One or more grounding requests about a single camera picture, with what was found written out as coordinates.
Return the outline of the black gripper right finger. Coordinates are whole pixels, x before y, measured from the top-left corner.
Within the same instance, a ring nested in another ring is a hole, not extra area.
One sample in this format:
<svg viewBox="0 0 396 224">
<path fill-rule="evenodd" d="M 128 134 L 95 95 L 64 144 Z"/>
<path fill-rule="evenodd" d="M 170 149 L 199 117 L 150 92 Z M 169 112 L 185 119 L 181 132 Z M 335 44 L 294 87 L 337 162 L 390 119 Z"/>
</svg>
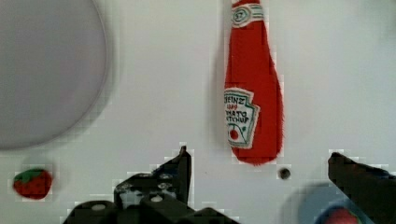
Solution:
<svg viewBox="0 0 396 224">
<path fill-rule="evenodd" d="M 328 159 L 328 177 L 374 224 L 395 224 L 394 175 L 334 152 Z"/>
</svg>

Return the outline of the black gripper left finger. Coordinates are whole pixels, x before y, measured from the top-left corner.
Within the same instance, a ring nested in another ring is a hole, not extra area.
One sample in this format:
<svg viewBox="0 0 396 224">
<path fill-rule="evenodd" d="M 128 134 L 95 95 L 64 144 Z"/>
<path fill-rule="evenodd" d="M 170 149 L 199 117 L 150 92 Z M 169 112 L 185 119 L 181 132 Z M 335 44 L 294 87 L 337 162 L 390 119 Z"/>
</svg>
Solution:
<svg viewBox="0 0 396 224">
<path fill-rule="evenodd" d="M 127 209 L 138 206 L 146 196 L 161 193 L 187 203 L 190 185 L 191 154 L 182 146 L 177 156 L 151 173 L 138 173 L 119 183 L 114 189 L 114 203 Z"/>
</svg>

